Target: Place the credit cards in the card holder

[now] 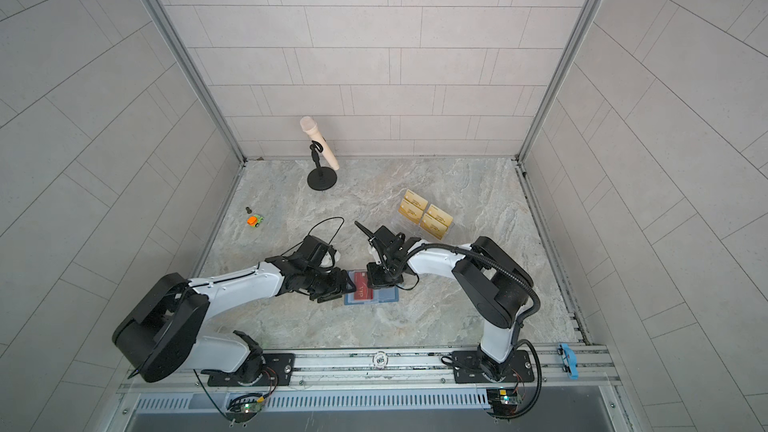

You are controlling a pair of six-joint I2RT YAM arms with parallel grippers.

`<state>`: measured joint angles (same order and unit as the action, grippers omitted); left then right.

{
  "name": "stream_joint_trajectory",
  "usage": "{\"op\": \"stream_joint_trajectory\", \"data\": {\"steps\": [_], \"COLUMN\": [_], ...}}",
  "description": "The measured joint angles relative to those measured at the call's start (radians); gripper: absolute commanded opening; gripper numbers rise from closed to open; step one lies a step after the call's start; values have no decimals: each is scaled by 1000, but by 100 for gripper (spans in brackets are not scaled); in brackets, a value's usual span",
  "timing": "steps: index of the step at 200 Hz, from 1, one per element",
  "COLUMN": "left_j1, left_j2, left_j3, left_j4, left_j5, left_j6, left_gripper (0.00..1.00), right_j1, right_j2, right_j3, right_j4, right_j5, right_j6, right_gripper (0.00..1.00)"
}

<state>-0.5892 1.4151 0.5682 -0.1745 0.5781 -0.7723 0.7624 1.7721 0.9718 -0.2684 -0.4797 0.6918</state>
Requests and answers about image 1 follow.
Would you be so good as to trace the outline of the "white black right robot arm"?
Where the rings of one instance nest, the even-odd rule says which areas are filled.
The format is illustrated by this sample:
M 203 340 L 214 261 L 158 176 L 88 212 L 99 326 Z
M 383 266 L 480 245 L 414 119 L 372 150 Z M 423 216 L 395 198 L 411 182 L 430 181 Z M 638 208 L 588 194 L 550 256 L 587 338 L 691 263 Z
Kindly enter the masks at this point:
M 401 288 L 406 274 L 441 276 L 460 285 L 484 319 L 477 352 L 479 369 L 491 381 L 505 379 L 520 330 L 541 307 L 530 275 L 486 236 L 454 246 L 407 238 L 385 226 L 376 231 L 361 223 L 356 227 L 366 235 L 374 257 L 367 265 L 369 288 Z

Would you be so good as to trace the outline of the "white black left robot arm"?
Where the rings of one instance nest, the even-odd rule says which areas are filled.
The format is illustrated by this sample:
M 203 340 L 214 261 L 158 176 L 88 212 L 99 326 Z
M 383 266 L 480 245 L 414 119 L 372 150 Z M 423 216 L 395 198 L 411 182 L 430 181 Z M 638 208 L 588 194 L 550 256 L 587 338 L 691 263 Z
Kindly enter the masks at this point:
M 288 255 L 220 276 L 188 280 L 177 273 L 161 277 L 116 327 L 113 344 L 148 383 L 178 370 L 221 373 L 230 384 L 248 386 L 264 376 L 261 346 L 247 333 L 205 330 L 214 317 L 241 305 L 287 293 L 323 303 L 355 292 L 338 252 L 308 235 Z

